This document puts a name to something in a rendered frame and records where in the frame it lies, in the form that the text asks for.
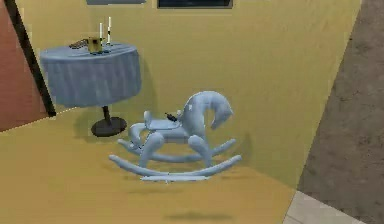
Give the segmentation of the pale blue rocking horse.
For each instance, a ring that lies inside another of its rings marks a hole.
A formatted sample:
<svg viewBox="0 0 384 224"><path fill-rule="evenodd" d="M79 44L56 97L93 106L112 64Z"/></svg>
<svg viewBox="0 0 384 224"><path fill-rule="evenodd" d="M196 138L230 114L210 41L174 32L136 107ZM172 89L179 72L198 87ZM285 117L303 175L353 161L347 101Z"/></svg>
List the pale blue rocking horse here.
<svg viewBox="0 0 384 224"><path fill-rule="evenodd" d="M128 152L139 156L139 163L133 164L117 155L111 155L109 159L119 168L139 175L143 181L168 183L207 180L242 159L240 155L235 155L217 165L212 163L214 156L225 152L235 141L230 139L216 148L209 147L205 126L205 112L208 110L214 112L211 123L213 129L218 128L233 114L227 98L216 91L193 94L186 101L184 108L174 115L177 118L176 122L168 120L167 117L155 119L149 111L146 111L143 114L144 120L130 127L130 139L118 141ZM193 152L182 156L159 154L157 151L166 143L186 144ZM150 160L166 163L202 161L205 167L190 172L161 172L147 167Z"/></svg>

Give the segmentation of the round table with blue cloth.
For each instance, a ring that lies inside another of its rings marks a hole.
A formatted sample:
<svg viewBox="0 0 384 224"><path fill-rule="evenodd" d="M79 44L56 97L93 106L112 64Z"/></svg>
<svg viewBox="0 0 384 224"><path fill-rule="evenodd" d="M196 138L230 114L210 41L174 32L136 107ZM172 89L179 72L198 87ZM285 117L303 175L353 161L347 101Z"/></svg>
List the round table with blue cloth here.
<svg viewBox="0 0 384 224"><path fill-rule="evenodd" d="M139 53L125 43L105 45L99 53L86 48L55 47L40 52L48 88L57 104L67 108L100 107L103 118L91 132L110 137L124 131L127 123L110 115L109 106L136 96L142 86Z"/></svg>

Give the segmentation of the dark framed picture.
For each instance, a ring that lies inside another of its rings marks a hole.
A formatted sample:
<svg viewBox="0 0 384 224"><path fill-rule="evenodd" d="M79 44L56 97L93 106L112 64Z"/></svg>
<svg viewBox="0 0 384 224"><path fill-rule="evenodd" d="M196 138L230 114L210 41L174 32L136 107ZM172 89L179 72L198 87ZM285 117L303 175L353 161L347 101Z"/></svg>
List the dark framed picture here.
<svg viewBox="0 0 384 224"><path fill-rule="evenodd" d="M233 7L233 0L158 0L159 8L218 8Z"/></svg>

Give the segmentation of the dark flat object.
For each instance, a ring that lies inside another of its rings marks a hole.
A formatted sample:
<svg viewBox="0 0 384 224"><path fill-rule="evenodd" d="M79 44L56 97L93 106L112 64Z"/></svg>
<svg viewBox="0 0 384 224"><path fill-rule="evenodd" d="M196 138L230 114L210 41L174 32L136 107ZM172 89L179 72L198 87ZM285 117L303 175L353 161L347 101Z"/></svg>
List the dark flat object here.
<svg viewBox="0 0 384 224"><path fill-rule="evenodd" d="M72 44L69 45L69 47L71 49L79 49L79 48L82 48L84 46L87 46L88 44L88 40L87 39L82 39L82 40L79 40L77 42L74 42Z"/></svg>

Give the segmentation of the grey framed picture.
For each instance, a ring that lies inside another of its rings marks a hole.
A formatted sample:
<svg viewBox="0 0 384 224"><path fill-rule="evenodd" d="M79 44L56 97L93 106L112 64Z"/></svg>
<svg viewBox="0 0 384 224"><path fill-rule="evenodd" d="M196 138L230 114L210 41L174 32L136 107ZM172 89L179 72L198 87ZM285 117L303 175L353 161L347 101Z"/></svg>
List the grey framed picture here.
<svg viewBox="0 0 384 224"><path fill-rule="evenodd" d="M144 4L146 0L86 0L87 5Z"/></svg>

